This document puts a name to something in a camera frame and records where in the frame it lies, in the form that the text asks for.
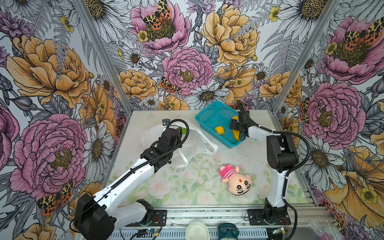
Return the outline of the yellow toy banana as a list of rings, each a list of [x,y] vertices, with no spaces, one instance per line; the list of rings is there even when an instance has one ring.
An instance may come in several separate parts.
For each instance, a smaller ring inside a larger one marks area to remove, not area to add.
[[[232,118],[233,120],[238,120],[238,116],[235,116]],[[233,137],[236,141],[240,141],[240,132],[239,131],[236,131],[236,130],[232,130],[232,133],[233,133]]]

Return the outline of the translucent white plastic bag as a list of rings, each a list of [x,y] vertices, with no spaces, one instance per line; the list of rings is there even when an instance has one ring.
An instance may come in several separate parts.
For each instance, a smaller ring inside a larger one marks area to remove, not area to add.
[[[190,121],[186,122],[189,125],[190,134],[182,147],[174,151],[171,159],[172,165],[176,168],[186,167],[192,158],[197,155],[214,155],[219,148],[196,125]],[[160,138],[165,129],[166,127],[163,124],[159,124],[144,131],[141,137],[143,147],[145,149],[149,148],[152,143]]]

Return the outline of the yellow toy fruit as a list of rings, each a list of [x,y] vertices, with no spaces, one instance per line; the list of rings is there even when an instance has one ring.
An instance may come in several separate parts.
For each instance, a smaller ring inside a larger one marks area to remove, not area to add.
[[[218,126],[215,128],[215,132],[221,136],[225,133],[225,129],[222,126]]]

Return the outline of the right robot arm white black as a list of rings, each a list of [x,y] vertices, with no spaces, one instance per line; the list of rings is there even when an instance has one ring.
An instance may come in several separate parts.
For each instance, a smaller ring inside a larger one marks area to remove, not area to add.
[[[239,131],[244,137],[263,141],[267,146],[267,162],[272,169],[270,192],[265,199],[263,219],[273,224],[288,216],[286,190],[290,173],[299,162],[293,137],[288,132],[268,129],[255,123],[250,112],[238,111],[238,119],[231,120],[230,129]]]

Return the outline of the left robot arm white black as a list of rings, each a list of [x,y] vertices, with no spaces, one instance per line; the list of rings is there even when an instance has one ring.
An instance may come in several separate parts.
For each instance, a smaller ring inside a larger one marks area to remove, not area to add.
[[[71,221],[76,232],[87,240],[107,240],[115,229],[149,225],[154,208],[147,201],[140,199],[125,207],[120,204],[142,182],[172,162],[174,151],[182,147],[189,133],[186,121],[171,120],[159,139],[144,150],[128,171],[94,195],[81,196]]]

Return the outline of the teal plastic basket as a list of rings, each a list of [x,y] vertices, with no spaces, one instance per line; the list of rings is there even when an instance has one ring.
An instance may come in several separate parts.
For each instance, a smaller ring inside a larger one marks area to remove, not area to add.
[[[230,129],[231,120],[237,115],[238,112],[236,110],[216,101],[201,110],[195,116],[195,120],[204,131],[209,133],[227,148],[231,149],[241,143],[241,141],[235,140],[233,132]],[[219,135],[215,132],[216,127],[223,127],[225,133]]]

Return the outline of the plush doll pink hat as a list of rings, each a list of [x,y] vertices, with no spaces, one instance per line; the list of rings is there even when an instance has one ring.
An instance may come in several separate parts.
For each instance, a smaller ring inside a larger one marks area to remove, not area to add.
[[[228,183],[229,191],[235,196],[244,195],[251,188],[251,176],[241,174],[239,167],[229,164],[223,165],[220,167],[220,176],[223,183]]]

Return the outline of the white round cup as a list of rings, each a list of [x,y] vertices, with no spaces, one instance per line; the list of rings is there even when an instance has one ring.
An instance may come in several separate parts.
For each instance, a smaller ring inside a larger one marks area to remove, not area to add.
[[[193,222],[186,229],[186,240],[210,240],[208,227],[202,222]]]

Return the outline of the dark green round container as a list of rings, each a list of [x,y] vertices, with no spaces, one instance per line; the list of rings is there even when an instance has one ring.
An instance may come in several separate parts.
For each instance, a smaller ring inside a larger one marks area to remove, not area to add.
[[[218,240],[238,240],[239,229],[231,223],[223,223],[218,226]]]

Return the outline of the pink clear plastic object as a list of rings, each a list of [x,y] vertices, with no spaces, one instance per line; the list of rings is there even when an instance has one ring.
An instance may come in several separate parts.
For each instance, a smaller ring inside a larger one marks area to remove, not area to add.
[[[333,238],[326,232],[317,221],[310,221],[308,227],[315,233],[319,240],[332,240]]]

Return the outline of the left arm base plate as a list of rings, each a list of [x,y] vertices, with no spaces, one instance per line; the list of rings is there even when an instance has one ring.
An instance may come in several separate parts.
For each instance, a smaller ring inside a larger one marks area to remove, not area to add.
[[[167,210],[155,209],[151,216],[147,214],[141,222],[129,224],[127,227],[165,227],[167,223],[167,214]]]

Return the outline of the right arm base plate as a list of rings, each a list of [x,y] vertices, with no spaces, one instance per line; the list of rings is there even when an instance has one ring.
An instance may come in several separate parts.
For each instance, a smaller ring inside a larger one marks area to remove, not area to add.
[[[277,226],[291,225],[291,219],[288,214],[274,215],[262,209],[249,209],[244,215],[244,220],[251,226]]]

